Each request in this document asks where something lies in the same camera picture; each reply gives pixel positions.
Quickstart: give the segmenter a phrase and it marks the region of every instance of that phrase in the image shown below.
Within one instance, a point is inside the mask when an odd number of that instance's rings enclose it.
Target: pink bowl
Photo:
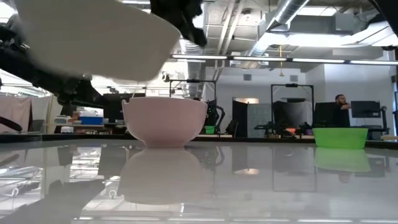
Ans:
[[[166,97],[131,98],[122,102],[129,132],[149,147],[182,147],[197,137],[206,120],[207,104]]]

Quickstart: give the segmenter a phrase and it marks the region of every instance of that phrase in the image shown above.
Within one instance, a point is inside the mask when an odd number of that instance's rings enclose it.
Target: orange object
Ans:
[[[286,130],[290,131],[290,132],[293,133],[293,134],[296,132],[296,129],[295,129],[295,128],[286,128]]]
[[[72,118],[73,118],[75,121],[78,121],[78,120],[79,120],[79,112],[74,111],[73,114],[72,114]]]

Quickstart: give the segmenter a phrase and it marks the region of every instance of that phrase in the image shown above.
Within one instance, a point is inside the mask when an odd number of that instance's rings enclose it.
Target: man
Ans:
[[[349,109],[351,105],[346,102],[346,97],[339,94],[335,97],[336,107],[333,110],[333,124],[337,128],[348,128],[349,123]]]

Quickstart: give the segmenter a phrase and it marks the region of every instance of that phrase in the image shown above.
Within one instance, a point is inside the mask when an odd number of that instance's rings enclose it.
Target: black stand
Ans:
[[[315,117],[313,115],[313,111],[315,109],[315,102],[314,102],[314,98],[313,98],[313,85],[299,85],[296,83],[292,83],[292,84],[272,84],[271,85],[271,122],[274,123],[274,86],[284,86],[286,88],[297,88],[299,86],[301,87],[310,87],[311,88],[311,112],[312,112],[312,125],[315,124]]]

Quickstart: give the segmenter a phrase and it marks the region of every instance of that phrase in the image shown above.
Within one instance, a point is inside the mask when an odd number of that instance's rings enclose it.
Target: table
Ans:
[[[232,134],[199,134],[199,138],[233,138]]]
[[[11,223],[43,224],[73,217],[83,223],[382,223],[398,218],[392,206],[397,204],[398,151],[228,141],[153,150],[139,141],[105,138],[0,144],[0,149],[16,149],[0,151],[0,161],[19,155],[2,169],[32,170],[1,174],[0,215]],[[23,193],[21,184],[32,189]],[[8,216],[25,203],[36,215],[28,217],[22,208]]]

